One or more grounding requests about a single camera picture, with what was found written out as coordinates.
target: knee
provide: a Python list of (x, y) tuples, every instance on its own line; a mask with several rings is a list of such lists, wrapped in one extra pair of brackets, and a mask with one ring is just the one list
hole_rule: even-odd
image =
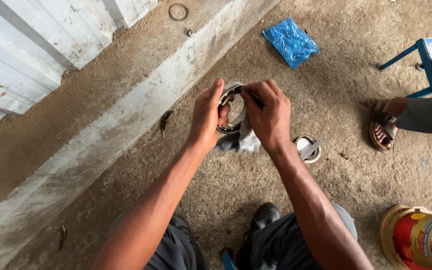
[(358, 239), (358, 234), (356, 233), (356, 226), (354, 225), (354, 219), (351, 218), (350, 214), (340, 205), (332, 203), (334, 209), (336, 210), (339, 218), (343, 221), (346, 228), (349, 232), (354, 236), (354, 238)]

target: grease bucket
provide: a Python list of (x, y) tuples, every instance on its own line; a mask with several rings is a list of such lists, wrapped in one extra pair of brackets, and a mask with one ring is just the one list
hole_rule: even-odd
[(379, 241), (396, 269), (432, 270), (432, 212), (395, 205), (381, 219)]

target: rubber seal ring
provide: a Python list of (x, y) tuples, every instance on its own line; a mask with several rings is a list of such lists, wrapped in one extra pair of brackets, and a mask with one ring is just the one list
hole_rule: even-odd
[[(182, 17), (181, 19), (178, 19), (178, 18), (174, 17), (173, 14), (171, 13), (171, 9), (172, 9), (174, 6), (180, 6), (180, 7), (183, 7), (184, 10), (186, 11), (186, 15), (184, 15), (184, 17)], [(186, 20), (186, 18), (188, 18), (188, 15), (189, 15), (189, 9), (188, 9), (188, 7), (185, 6), (185, 5), (183, 5), (182, 3), (175, 3), (175, 4), (172, 4), (172, 5), (169, 7), (168, 12), (169, 12), (169, 16), (171, 17), (171, 19), (173, 19), (173, 20), (175, 20), (175, 21), (184, 21), (184, 20)]]

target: white corrugated metal sheet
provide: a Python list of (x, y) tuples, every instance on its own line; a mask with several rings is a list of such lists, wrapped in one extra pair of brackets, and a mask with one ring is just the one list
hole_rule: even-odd
[(0, 120), (24, 114), (158, 0), (0, 0)]

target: concrete floor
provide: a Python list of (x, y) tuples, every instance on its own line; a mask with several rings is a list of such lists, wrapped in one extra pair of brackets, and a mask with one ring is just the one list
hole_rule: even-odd
[[(324, 138), (321, 159), (309, 170), (334, 202), (355, 219), (359, 243), (376, 269), (390, 268), (377, 234), (382, 214), (394, 204), (432, 211), (432, 135), (399, 132), (383, 154), (368, 138), (377, 99), (405, 96), (426, 87), (413, 65), (415, 53), (381, 73), (375, 68), (421, 37), (432, 37), (432, 1), (283, 0), (234, 46), (177, 104), (163, 139), (153, 126), (90, 188), (38, 233), (8, 269), (87, 269), (111, 222), (155, 179), (183, 144), (193, 102), (215, 77), (244, 83), (274, 79), (291, 101), (291, 135)], [(292, 17), (320, 47), (291, 70), (261, 31)], [(250, 217), (266, 201), (284, 213), (291, 205), (265, 151), (251, 155), (211, 152), (178, 210), (199, 236), (214, 269), (219, 250), (235, 251)], [(60, 244), (60, 228), (68, 230)]]

